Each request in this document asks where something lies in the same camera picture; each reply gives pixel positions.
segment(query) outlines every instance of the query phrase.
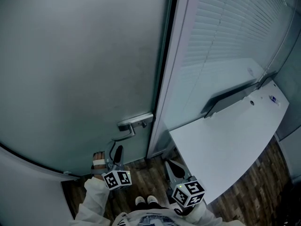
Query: gray door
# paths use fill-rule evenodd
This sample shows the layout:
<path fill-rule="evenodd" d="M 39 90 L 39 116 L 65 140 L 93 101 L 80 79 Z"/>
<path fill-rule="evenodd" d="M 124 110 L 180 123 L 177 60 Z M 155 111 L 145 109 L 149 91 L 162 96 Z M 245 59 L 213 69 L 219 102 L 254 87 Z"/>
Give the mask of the gray door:
<path fill-rule="evenodd" d="M 0 142 L 89 173 L 117 122 L 152 112 L 168 0 L 0 0 Z M 151 125 L 119 143 L 146 156 Z"/>

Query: window blinds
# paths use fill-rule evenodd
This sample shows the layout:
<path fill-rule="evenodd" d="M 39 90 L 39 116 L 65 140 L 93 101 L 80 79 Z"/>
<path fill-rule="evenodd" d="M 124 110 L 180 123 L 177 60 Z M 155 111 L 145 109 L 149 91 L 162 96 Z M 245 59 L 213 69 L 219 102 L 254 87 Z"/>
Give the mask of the window blinds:
<path fill-rule="evenodd" d="M 183 66 L 253 57 L 279 19 L 283 0 L 199 0 Z"/>

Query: white sleeve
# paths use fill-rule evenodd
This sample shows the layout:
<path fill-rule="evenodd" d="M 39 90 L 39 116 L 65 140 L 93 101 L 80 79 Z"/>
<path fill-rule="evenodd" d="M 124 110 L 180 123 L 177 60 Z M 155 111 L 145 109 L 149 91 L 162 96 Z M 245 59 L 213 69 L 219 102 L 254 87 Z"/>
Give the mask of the white sleeve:
<path fill-rule="evenodd" d="M 110 221 L 103 217 L 105 205 L 109 196 L 109 189 L 102 180 L 95 177 L 85 183 L 87 194 L 83 203 L 79 205 L 79 212 L 75 220 L 69 221 L 70 226 L 109 226 Z"/>
<path fill-rule="evenodd" d="M 195 206 L 193 211 L 185 217 L 185 220 L 198 226 L 244 226 L 240 221 L 223 222 L 222 218 L 216 218 L 210 212 L 204 202 Z"/>

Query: door frame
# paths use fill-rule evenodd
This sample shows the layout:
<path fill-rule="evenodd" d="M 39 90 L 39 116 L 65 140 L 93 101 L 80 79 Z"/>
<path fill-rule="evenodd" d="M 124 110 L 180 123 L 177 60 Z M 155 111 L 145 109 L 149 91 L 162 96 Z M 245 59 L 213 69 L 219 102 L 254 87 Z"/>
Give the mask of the door frame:
<path fill-rule="evenodd" d="M 168 109 L 174 85 L 178 79 L 184 53 L 189 43 L 195 15 L 198 10 L 198 0 L 177 0 L 171 39 L 164 68 L 163 80 L 160 89 L 156 120 L 153 124 L 147 158 L 154 156 L 154 150 L 160 136 L 166 130 L 164 118 Z"/>

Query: white strap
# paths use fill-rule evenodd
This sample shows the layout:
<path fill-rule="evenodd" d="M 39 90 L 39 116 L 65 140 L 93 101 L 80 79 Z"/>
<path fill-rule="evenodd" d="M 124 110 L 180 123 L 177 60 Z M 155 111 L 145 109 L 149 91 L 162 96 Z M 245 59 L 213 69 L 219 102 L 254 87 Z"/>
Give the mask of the white strap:
<path fill-rule="evenodd" d="M 105 165 L 105 160 L 104 160 L 104 159 L 94 160 L 94 161 L 93 161 L 93 165 L 94 165 L 94 166 L 97 166 L 97 165 Z"/>

